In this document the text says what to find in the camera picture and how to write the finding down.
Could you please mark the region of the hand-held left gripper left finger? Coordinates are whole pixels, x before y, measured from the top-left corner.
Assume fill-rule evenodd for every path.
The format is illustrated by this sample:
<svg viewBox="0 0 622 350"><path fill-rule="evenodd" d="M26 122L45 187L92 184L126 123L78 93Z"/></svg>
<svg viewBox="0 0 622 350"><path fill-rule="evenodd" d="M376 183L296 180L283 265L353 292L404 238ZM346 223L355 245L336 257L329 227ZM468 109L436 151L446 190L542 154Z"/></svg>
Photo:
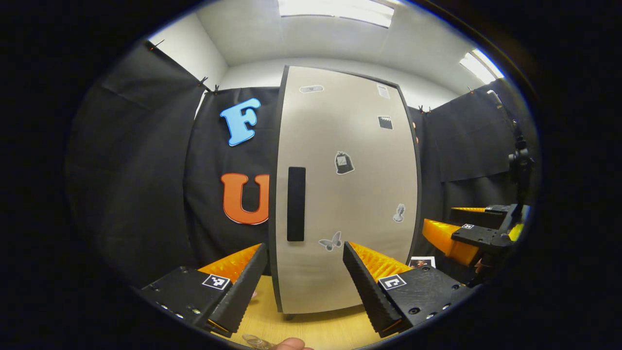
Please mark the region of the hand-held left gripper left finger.
<svg viewBox="0 0 622 350"><path fill-rule="evenodd" d="M187 326L231 337L267 261L267 245L257 244L200 269L180 266L141 288L140 296Z"/></svg>

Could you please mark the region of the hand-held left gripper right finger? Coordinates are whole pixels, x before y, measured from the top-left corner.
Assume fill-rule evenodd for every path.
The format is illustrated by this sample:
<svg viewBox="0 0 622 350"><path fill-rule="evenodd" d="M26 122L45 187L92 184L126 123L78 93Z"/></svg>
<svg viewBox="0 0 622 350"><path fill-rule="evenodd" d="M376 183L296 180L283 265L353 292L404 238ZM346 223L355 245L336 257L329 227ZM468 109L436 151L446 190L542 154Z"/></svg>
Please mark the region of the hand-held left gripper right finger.
<svg viewBox="0 0 622 350"><path fill-rule="evenodd" d="M343 262L380 337L419 332L475 293L429 264L411 268L354 242L344 243Z"/></svg>

